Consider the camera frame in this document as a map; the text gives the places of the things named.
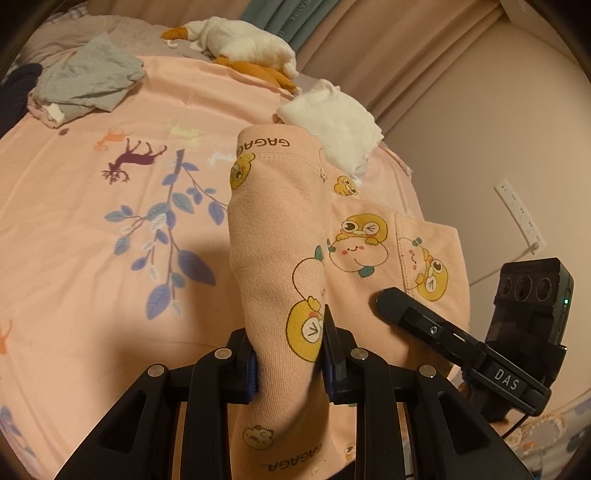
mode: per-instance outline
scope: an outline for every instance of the pink bedsheet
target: pink bedsheet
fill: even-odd
[[[27,115],[0,141],[0,429],[39,480],[147,366],[194,363],[243,326],[226,220],[236,137],[291,95],[198,60],[144,60],[114,112],[59,130]],[[422,218],[386,149],[363,189]]]

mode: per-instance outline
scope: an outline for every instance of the power outlet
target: power outlet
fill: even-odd
[[[528,245],[532,247],[535,243],[538,244],[538,250],[545,247],[546,242],[542,234],[536,227],[534,220],[525,208],[525,205],[519,196],[513,190],[513,187],[507,180],[503,180],[495,185],[495,190],[503,200],[503,203],[509,209],[511,215],[515,219],[521,232],[523,233]]]

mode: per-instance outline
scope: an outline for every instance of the wall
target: wall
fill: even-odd
[[[527,248],[493,190],[508,179],[575,280],[568,346],[549,408],[591,385],[591,85],[547,44],[505,21],[475,42],[397,123],[386,143],[414,170],[427,220],[455,226],[470,282]],[[498,275],[473,286],[483,338]]]

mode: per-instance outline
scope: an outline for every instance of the screw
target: screw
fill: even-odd
[[[216,350],[216,352],[214,353],[214,355],[219,360],[225,360],[225,359],[230,358],[232,356],[232,351],[229,348],[225,348],[225,347],[218,348]]]
[[[418,369],[418,372],[422,376],[429,378],[433,378],[437,374],[437,370],[435,370],[435,367],[432,367],[431,365],[421,365]]]
[[[156,364],[152,365],[148,368],[148,375],[151,377],[159,377],[164,373],[164,367],[162,365]]]
[[[353,348],[351,356],[356,360],[365,360],[369,357],[369,352],[365,348]]]

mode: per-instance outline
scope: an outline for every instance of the white cloth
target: white cloth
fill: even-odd
[[[328,80],[279,107],[277,115],[317,136],[326,160],[349,176],[384,138],[371,113]]]

